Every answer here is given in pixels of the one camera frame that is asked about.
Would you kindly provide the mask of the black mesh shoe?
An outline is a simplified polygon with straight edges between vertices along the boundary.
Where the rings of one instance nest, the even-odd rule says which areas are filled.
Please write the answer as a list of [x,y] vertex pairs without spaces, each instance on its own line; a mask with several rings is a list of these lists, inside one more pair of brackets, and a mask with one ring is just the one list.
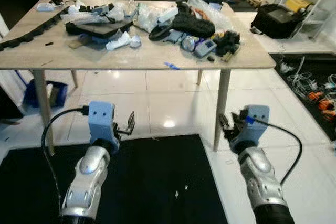
[[192,14],[192,8],[185,1],[176,1],[178,9],[170,26],[171,29],[178,30],[199,38],[209,38],[215,33],[215,25],[209,20],[197,18]]

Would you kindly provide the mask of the large black floor mat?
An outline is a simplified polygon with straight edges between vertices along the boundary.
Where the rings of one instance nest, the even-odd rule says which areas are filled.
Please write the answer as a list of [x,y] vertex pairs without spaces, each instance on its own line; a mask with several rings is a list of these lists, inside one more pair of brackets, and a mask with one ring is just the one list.
[[[0,162],[0,224],[59,224],[40,148]],[[111,157],[94,224],[228,224],[197,135],[125,140]]]

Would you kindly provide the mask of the orange connector pile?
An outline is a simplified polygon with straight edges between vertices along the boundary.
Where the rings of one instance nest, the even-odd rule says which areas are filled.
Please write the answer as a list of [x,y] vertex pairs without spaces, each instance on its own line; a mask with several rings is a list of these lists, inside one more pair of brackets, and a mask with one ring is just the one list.
[[333,123],[336,117],[335,104],[332,99],[327,98],[322,91],[312,91],[307,94],[307,99],[315,103],[322,114],[324,120]]

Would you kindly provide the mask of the black block pile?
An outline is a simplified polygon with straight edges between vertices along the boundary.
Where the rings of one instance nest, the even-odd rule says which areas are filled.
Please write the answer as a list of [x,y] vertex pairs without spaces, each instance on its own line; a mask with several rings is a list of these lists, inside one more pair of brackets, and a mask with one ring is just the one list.
[[234,30],[225,30],[223,33],[215,33],[211,38],[216,44],[215,54],[235,54],[240,48],[240,33]]

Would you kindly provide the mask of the long black foam strip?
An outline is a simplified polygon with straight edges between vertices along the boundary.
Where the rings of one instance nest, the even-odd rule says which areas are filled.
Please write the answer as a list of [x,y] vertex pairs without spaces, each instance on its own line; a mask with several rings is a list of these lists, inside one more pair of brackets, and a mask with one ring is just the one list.
[[0,52],[31,42],[61,21],[60,15],[67,13],[66,7],[57,7],[51,12],[29,11],[0,41]]

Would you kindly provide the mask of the flat black tray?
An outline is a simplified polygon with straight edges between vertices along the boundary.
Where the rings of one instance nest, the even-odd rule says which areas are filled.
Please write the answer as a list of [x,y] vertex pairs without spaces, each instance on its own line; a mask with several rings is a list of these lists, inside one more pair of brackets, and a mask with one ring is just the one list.
[[66,32],[69,35],[89,35],[101,39],[109,39],[116,35],[118,31],[125,32],[132,27],[131,20],[121,20],[115,23],[89,23],[89,24],[75,24],[67,22],[65,24]]

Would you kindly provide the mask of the blue-grey small box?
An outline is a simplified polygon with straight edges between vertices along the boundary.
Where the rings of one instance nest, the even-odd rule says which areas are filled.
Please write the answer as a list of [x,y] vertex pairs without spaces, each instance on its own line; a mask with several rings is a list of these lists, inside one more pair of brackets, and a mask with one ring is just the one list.
[[207,56],[209,53],[211,53],[212,51],[214,51],[214,49],[216,49],[217,44],[216,42],[213,42],[211,39],[207,39],[204,41],[200,41],[196,46],[195,49],[193,51],[193,54],[197,57],[197,58],[204,58],[205,56]]

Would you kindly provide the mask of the crumpled white plastic wrap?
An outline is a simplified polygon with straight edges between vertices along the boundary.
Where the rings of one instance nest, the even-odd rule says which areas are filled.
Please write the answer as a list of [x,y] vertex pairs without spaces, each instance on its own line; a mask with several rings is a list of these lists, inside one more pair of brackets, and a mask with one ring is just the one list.
[[117,39],[108,42],[105,48],[108,51],[111,51],[124,46],[130,46],[131,48],[139,48],[142,46],[141,38],[137,35],[131,36],[127,32],[124,32]]

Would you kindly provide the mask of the blue bin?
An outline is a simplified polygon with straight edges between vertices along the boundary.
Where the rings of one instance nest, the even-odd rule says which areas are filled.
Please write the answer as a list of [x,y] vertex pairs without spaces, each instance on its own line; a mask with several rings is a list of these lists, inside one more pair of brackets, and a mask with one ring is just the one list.
[[[58,81],[46,81],[46,87],[51,88],[48,90],[49,104],[52,108],[65,106],[66,96],[68,93],[69,85],[64,82]],[[26,85],[26,91],[24,92],[24,104],[38,108],[40,106],[37,97],[35,80],[31,80]]]

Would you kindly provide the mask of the beige woven basket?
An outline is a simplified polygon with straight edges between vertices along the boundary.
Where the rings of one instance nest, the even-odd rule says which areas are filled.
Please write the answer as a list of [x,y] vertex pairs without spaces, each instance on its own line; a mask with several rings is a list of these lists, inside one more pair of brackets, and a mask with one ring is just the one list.
[[260,6],[267,4],[266,0],[246,0],[246,2],[253,8],[259,8]]

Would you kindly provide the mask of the light wooden table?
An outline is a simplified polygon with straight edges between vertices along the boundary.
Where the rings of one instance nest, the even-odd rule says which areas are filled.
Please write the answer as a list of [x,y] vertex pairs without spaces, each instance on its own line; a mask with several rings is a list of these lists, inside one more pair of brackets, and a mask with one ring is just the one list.
[[219,70],[220,83],[216,113],[225,111],[230,73],[232,70],[271,69],[276,64],[262,45],[250,34],[232,8],[225,4],[222,13],[233,22],[240,33],[242,46],[229,61],[199,63],[193,56],[181,52],[176,46],[142,39],[139,49],[70,49],[67,44],[74,38],[59,22],[31,42],[0,52],[0,70],[31,70],[35,74],[37,96],[40,102],[41,122],[48,123],[51,110],[48,108],[44,73],[47,70],[168,70],[164,62],[170,62],[181,70]]

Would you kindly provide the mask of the black backpack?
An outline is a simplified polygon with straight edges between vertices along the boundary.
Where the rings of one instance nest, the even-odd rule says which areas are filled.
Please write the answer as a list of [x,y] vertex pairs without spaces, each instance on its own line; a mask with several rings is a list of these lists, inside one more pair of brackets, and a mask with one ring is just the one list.
[[305,13],[292,12],[280,4],[264,4],[257,9],[250,25],[270,38],[288,39],[303,20]]

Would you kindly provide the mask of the light blue small item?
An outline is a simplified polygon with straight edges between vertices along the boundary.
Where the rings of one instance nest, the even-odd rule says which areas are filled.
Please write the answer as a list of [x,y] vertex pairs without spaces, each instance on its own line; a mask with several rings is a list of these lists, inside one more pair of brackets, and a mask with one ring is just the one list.
[[55,5],[53,3],[38,3],[36,5],[36,11],[38,12],[53,12]]

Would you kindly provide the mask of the clear plastic bag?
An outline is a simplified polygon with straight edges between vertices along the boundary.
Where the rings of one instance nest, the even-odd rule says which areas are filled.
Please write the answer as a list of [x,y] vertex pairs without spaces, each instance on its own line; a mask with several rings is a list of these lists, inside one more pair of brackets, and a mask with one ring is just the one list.
[[213,8],[204,0],[187,0],[187,4],[202,11],[207,20],[214,24],[215,30],[224,31],[235,29],[235,25],[230,18],[222,13],[223,7],[219,9]]
[[133,25],[150,32],[157,26],[169,26],[178,11],[177,6],[161,8],[145,3],[137,3]]

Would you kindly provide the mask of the small wooden block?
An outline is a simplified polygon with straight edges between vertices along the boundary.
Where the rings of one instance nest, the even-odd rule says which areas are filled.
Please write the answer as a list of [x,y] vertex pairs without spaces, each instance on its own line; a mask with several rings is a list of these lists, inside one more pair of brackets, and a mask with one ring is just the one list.
[[89,38],[78,38],[78,39],[68,42],[67,46],[70,49],[77,49],[81,46],[88,44],[88,42],[89,42]]

